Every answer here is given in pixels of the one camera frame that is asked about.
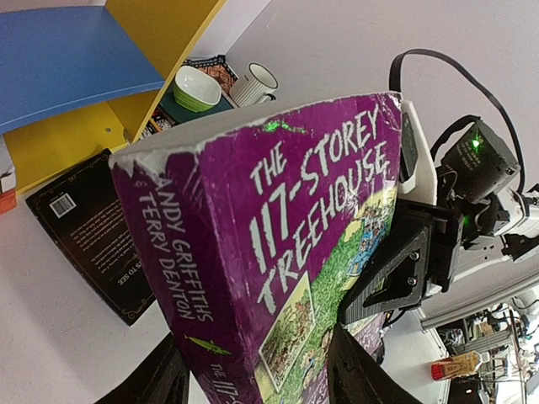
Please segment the purple Treehouse book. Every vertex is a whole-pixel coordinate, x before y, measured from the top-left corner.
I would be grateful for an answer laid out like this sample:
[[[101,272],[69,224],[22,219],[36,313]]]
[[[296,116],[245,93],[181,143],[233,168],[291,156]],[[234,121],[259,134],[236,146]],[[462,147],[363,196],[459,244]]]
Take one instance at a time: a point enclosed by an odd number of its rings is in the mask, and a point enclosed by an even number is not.
[[[402,97],[281,100],[113,154],[151,290],[211,403],[325,403],[344,293],[389,232]]]

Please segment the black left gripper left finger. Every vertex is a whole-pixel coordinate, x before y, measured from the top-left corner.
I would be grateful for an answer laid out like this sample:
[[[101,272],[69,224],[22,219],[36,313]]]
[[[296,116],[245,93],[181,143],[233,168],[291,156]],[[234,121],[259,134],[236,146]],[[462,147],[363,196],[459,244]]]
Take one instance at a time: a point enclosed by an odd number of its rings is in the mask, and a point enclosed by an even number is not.
[[[180,404],[189,397],[189,371],[169,333],[141,364],[97,403]]]

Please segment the large orange Good Morning book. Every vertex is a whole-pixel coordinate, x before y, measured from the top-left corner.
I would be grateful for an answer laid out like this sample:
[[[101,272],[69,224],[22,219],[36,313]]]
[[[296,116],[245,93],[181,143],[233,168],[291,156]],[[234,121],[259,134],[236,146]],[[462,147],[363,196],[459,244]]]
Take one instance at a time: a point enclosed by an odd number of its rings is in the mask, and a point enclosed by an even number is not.
[[[3,215],[17,206],[16,191],[11,189],[0,194],[0,214]]]

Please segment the white Singularity palm book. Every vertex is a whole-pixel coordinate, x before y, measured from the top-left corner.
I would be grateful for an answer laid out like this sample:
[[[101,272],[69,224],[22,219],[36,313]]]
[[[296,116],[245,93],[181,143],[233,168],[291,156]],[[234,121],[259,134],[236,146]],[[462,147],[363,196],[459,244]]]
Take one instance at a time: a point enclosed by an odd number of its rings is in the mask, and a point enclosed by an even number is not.
[[[2,194],[16,188],[15,166],[3,136],[0,137],[0,175]]]

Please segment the black paperback barcode book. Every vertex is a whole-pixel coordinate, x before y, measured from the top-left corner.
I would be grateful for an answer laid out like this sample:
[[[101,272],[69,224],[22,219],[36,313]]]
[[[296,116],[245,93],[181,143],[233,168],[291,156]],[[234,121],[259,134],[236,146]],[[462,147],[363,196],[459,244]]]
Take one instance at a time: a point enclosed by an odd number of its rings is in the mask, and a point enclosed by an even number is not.
[[[155,301],[109,170],[110,150],[25,199],[71,265],[128,326]]]

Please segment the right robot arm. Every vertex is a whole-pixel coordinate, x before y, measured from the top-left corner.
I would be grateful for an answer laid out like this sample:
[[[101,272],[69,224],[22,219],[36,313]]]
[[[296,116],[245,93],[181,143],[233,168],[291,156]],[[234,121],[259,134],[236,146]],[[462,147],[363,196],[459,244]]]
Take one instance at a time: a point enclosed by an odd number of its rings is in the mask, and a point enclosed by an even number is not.
[[[339,305],[341,324],[411,310],[430,293],[445,293],[461,253],[495,237],[502,240],[503,257],[513,261],[537,250],[538,188],[524,193],[508,187],[520,164],[480,117],[469,114],[451,124],[430,155],[458,131],[462,137],[435,170],[434,204],[398,200],[388,235]]]

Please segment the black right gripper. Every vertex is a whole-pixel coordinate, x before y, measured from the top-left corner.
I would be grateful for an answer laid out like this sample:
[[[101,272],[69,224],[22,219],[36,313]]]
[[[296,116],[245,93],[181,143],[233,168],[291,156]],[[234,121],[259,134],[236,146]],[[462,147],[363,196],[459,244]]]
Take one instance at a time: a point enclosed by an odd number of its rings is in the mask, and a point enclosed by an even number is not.
[[[349,325],[384,311],[414,307],[427,279],[448,291],[459,261],[464,216],[458,210],[398,198],[387,237],[339,304]]]

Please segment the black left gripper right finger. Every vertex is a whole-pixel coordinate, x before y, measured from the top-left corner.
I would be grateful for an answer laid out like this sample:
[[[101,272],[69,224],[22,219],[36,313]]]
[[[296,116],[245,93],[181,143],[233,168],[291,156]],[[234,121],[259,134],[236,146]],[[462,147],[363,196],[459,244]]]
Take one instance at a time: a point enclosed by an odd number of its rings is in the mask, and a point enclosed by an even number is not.
[[[328,348],[327,373],[330,403],[419,403],[339,323]]]

